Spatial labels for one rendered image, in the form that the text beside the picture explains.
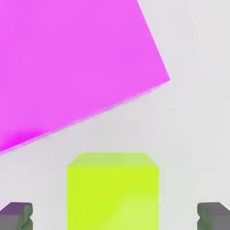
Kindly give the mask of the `small yellow-green cube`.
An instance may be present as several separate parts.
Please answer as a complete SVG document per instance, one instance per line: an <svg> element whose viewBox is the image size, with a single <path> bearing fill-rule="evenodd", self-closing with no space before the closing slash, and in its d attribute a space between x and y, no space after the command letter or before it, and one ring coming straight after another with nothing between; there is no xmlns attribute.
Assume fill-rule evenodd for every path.
<svg viewBox="0 0 230 230"><path fill-rule="evenodd" d="M82 153L67 166L67 230L159 230L159 168L146 153Z"/></svg>

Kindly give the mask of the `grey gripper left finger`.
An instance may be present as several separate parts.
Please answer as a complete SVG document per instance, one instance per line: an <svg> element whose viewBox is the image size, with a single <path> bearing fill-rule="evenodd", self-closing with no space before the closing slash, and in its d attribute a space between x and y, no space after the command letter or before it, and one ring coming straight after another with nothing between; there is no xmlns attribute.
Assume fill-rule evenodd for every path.
<svg viewBox="0 0 230 230"><path fill-rule="evenodd" d="M33 230L32 203L10 202L0 211L0 230Z"/></svg>

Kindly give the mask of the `large magenta box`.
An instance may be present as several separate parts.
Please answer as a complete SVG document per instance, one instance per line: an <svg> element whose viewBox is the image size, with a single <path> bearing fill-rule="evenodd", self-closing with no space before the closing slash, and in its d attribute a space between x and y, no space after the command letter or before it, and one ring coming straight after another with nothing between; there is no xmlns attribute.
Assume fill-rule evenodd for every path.
<svg viewBox="0 0 230 230"><path fill-rule="evenodd" d="M168 80L137 0L0 0L0 153Z"/></svg>

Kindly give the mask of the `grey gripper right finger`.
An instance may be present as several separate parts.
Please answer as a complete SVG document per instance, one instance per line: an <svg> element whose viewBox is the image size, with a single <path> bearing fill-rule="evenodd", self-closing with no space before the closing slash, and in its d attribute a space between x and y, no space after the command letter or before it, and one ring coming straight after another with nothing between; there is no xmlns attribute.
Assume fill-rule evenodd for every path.
<svg viewBox="0 0 230 230"><path fill-rule="evenodd" d="M230 230L230 210L220 202L197 204L197 230Z"/></svg>

